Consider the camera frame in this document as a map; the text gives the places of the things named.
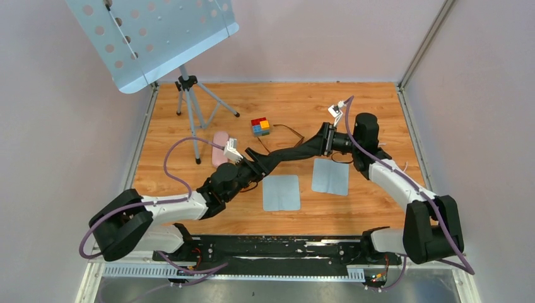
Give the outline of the colourful toy brick cube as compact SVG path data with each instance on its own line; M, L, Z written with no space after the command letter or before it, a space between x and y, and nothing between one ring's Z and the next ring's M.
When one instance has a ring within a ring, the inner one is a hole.
M266 136L271 133L271 125L266 117L253 119L250 124L254 137Z

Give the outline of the perforated music stand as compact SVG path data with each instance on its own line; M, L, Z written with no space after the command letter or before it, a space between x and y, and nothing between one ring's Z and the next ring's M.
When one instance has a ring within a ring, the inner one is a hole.
M67 1L120 92L132 94L179 69L179 98L208 126L185 64L238 32L231 1Z

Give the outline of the brown frame sunglasses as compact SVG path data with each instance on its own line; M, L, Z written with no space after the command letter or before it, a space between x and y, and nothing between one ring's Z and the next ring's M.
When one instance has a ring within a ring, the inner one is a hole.
M271 153L274 150L297 147L304 142L304 136L285 124L271 124L256 136L261 146Z

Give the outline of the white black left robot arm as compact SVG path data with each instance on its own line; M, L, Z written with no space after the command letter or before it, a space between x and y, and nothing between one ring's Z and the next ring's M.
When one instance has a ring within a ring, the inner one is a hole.
M226 208L236 195L258 183L279 164L280 158L246 149L248 158L221 164L204 184L190 193L148 197L126 189L89 221L105 261L117 261L133 251L163 251L185 261L192 256L193 243L169 223L205 220Z

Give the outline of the black glasses case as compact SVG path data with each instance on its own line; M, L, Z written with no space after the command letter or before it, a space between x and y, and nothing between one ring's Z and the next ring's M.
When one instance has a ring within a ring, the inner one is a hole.
M267 156L267 167L273 170L281 162L305 160L323 154L323 140L311 138L299 146L272 151Z

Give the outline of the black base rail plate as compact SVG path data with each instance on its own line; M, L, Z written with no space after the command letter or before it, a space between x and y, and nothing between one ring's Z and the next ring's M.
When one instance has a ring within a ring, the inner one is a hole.
M354 235L193 235L175 252L154 261L171 260L212 270L225 264L217 278L270 280L341 280L383 284L387 270L402 264L391 252L370 252Z

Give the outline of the blue cleaning cloth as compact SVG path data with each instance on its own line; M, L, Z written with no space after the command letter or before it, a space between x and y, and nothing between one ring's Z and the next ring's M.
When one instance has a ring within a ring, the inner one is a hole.
M347 196L349 168L347 163L316 158L312 173L312 190L317 193Z
M264 211L298 211L301 209L297 175L269 175L262 180Z

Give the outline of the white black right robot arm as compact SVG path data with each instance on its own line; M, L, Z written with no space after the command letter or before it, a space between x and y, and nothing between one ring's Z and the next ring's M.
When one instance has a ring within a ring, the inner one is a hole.
M379 146L379 124L370 113L358 114L352 133L340 133L325 122L316 137L321 155L349 153L364 178L381 187L405 213L404 227L365 231L360 254L377 263L385 253L407 256L416 264L458 256L463 259L464 239L457 203L420 186Z

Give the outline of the left blue cleaning cloth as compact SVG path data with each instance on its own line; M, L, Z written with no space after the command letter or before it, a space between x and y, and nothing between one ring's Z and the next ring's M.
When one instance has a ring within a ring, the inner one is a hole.
M301 209L297 175L269 175L262 180L264 211L298 211Z

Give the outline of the right blue cleaning cloth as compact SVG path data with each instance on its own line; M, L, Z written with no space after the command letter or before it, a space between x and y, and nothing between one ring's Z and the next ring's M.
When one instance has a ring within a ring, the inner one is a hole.
M349 168L347 163L316 158L312 173L312 190L317 193L347 196Z

